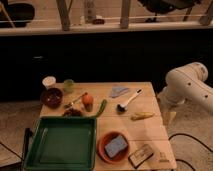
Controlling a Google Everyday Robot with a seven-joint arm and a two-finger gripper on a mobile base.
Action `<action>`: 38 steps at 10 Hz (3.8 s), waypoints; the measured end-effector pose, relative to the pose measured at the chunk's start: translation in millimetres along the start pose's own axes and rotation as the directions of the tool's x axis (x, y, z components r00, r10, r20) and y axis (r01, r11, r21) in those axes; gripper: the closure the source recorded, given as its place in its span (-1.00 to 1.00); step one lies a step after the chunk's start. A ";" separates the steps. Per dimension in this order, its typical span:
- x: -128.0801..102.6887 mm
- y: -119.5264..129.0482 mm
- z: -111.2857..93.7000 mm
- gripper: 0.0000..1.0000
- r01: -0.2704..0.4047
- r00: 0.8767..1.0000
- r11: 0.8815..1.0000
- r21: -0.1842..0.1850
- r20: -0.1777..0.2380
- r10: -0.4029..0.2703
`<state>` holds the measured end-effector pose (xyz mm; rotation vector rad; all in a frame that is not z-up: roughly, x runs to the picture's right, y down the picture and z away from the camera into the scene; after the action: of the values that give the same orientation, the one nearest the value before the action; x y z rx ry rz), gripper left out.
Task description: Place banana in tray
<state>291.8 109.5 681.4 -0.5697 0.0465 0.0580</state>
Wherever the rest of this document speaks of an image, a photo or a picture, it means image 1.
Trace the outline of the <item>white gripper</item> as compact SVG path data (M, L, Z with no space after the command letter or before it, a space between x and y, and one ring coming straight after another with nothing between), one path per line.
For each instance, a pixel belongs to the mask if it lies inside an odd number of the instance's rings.
M157 100L161 113L165 114L164 125L168 127L176 117L176 112L172 111L175 108L175 105L168 102L161 94L157 95Z

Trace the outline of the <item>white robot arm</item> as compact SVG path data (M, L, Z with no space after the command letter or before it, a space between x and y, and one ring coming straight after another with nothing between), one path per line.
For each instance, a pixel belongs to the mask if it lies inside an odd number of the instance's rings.
M166 76L166 86L157 95L163 123L168 126L176 116L174 108L190 100L213 115L213 87L205 84L207 67L200 62L192 62L170 70Z

